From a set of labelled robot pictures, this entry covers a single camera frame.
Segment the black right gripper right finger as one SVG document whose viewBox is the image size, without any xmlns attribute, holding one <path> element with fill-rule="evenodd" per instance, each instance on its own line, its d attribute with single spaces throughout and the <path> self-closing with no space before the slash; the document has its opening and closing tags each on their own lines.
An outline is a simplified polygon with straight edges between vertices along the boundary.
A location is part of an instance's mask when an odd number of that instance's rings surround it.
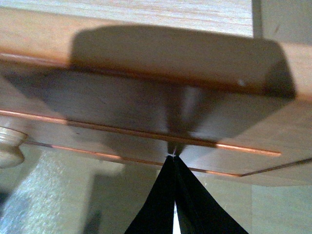
<svg viewBox="0 0 312 234">
<path fill-rule="evenodd" d="M 182 234 L 246 234 L 212 197 L 180 157 L 174 157 L 175 203 Z"/>
</svg>

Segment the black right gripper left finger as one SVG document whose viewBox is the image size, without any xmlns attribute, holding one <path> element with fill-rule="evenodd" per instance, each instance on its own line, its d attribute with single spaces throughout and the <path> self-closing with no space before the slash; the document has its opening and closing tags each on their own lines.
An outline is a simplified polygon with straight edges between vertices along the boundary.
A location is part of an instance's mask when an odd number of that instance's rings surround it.
<svg viewBox="0 0 312 234">
<path fill-rule="evenodd" d="M 167 156 L 152 189 L 127 234 L 171 234 L 174 227 L 176 172 Z"/>
</svg>

